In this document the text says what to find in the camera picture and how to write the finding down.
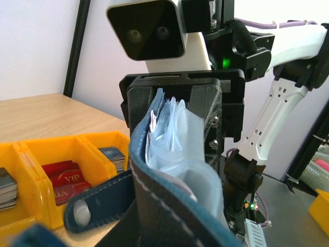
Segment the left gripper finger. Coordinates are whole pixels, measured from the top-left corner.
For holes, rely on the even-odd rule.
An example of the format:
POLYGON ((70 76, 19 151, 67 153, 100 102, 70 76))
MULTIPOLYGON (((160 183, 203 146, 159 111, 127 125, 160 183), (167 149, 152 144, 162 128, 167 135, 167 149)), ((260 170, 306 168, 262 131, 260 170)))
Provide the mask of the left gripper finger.
POLYGON ((189 198, 144 195, 96 246, 197 246, 197 207, 189 198))

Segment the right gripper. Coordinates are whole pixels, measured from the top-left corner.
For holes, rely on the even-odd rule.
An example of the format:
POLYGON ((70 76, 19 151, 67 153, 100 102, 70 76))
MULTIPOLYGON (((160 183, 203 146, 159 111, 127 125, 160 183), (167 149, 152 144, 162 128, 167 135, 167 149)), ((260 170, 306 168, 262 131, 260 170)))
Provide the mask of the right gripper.
POLYGON ((133 86, 161 88, 165 99, 184 100, 189 111, 204 119, 205 161, 216 172, 224 152, 224 139, 241 139, 245 78, 241 70, 203 70, 126 75, 119 88, 121 110, 127 124, 127 91, 133 86))

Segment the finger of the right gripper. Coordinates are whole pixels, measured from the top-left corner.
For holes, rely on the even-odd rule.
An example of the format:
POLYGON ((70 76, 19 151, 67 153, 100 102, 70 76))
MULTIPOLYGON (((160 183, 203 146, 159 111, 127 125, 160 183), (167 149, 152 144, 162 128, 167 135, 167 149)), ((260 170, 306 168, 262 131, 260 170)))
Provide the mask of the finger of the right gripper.
POLYGON ((133 86, 127 91, 127 126, 132 136, 135 128, 146 115, 157 88, 153 86, 133 86))

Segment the blue leather card holder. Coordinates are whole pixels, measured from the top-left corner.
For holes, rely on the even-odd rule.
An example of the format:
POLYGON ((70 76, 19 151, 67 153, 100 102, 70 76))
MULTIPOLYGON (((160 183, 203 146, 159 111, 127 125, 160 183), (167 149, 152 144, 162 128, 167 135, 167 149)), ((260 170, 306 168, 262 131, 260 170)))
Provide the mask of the blue leather card holder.
POLYGON ((131 136, 129 164, 128 171, 69 201, 63 215, 69 233, 117 224, 144 195, 173 195, 198 204, 197 246, 240 246, 224 216, 222 182, 205 162, 204 121, 184 101, 157 90, 131 136))

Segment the yellow triple storage bin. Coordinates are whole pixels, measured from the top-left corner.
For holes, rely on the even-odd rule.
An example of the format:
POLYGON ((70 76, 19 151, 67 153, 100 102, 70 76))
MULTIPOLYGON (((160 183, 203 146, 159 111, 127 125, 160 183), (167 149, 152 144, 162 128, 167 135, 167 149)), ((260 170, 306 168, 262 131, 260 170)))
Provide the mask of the yellow triple storage bin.
POLYGON ((29 226, 63 225, 68 200, 127 170, 129 138, 119 131, 1 144, 1 168, 17 184, 1 209, 1 242, 29 226))

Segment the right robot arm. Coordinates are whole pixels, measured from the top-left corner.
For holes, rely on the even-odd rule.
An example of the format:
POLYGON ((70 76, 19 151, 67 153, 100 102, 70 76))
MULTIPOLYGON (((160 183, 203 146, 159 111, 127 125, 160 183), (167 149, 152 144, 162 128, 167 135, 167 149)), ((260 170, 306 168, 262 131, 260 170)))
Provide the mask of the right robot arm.
POLYGON ((254 195, 267 158, 290 112, 328 77, 328 24, 288 21, 263 25, 234 17, 234 1, 129 1, 116 28, 127 56, 149 72, 240 69, 246 82, 272 70, 259 114, 224 167, 225 214, 238 223, 243 200, 254 195))

